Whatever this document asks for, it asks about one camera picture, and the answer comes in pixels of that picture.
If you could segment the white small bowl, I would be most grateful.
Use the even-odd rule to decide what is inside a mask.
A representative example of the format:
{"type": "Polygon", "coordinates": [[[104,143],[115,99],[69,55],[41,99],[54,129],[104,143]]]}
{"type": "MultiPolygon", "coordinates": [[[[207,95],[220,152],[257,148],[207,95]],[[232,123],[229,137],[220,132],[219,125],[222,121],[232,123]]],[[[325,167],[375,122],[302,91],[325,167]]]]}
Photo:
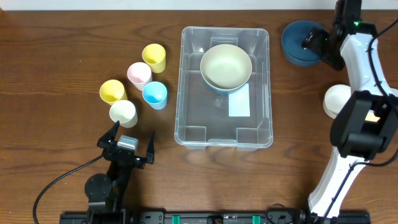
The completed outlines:
{"type": "Polygon", "coordinates": [[[323,99],[325,113],[335,119],[338,113],[351,97],[351,87],[348,85],[334,85],[330,87],[323,99]]]}

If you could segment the dark blue bowl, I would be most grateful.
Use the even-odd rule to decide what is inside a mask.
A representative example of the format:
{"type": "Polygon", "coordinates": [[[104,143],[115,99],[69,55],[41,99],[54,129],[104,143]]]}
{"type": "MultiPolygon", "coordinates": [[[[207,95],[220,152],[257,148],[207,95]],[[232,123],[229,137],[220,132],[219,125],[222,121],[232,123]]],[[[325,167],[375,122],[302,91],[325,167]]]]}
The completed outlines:
{"type": "Polygon", "coordinates": [[[246,84],[243,84],[237,88],[233,88],[233,89],[222,89],[219,88],[217,86],[215,86],[214,84],[208,82],[205,80],[205,83],[215,92],[219,93],[219,94],[224,94],[224,95],[228,95],[228,94],[232,94],[232,93],[236,93],[237,91],[239,91],[240,89],[242,89],[246,84]]]}
{"type": "Polygon", "coordinates": [[[301,46],[306,36],[314,28],[322,29],[320,24],[313,21],[295,21],[289,24],[282,33],[282,51],[284,57],[292,64],[309,67],[321,61],[319,55],[301,46]]]}

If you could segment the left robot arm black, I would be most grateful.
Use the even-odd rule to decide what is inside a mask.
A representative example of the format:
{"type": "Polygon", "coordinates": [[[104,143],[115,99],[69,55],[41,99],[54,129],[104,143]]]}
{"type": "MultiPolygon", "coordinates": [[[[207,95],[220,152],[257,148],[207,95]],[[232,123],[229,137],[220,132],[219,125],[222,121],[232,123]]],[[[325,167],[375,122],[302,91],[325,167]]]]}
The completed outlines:
{"type": "Polygon", "coordinates": [[[102,157],[110,161],[107,173],[92,175],[85,184],[88,197],[87,220],[85,223],[137,223],[134,213],[123,207],[123,197],[134,168],[143,169],[153,164],[154,137],[152,134],[144,157],[136,154],[138,140],[122,135],[115,140],[119,122],[102,135],[97,146],[102,148],[102,157]]]}

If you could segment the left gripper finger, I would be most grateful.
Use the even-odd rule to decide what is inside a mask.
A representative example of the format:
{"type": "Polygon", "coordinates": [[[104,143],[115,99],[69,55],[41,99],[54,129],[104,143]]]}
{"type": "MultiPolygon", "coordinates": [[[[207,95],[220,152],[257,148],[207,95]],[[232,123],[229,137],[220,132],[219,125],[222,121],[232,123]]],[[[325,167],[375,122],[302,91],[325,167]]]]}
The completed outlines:
{"type": "Polygon", "coordinates": [[[154,150],[154,138],[155,138],[155,131],[152,132],[152,135],[149,140],[149,144],[146,150],[146,162],[148,164],[153,164],[155,160],[155,150],[154,150]]]}
{"type": "Polygon", "coordinates": [[[97,146],[100,148],[108,148],[115,145],[116,143],[114,140],[117,135],[119,125],[119,121],[115,122],[114,126],[98,139],[97,146]]]}

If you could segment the beige large bowl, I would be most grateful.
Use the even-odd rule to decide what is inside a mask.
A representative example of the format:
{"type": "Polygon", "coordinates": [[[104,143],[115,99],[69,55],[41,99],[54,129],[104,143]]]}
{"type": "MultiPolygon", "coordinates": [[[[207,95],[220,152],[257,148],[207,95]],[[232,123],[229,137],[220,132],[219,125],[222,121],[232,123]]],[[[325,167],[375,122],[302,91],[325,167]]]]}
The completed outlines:
{"type": "Polygon", "coordinates": [[[252,62],[240,47],[231,44],[216,45],[207,50],[200,62],[204,80],[222,89],[237,88],[250,79],[252,62]]]}

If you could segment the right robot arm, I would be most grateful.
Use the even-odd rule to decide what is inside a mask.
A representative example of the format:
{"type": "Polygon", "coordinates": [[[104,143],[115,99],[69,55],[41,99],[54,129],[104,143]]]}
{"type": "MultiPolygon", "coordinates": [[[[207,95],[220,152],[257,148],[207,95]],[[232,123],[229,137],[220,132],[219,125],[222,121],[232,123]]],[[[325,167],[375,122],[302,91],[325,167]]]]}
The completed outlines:
{"type": "Polygon", "coordinates": [[[308,198],[307,223],[337,223],[340,206],[356,176],[373,167],[397,130],[397,97],[384,77],[376,26],[361,18],[361,0],[336,2],[330,31],[314,28],[302,42],[336,70],[346,68],[351,96],[330,133],[331,159],[308,198]]]}

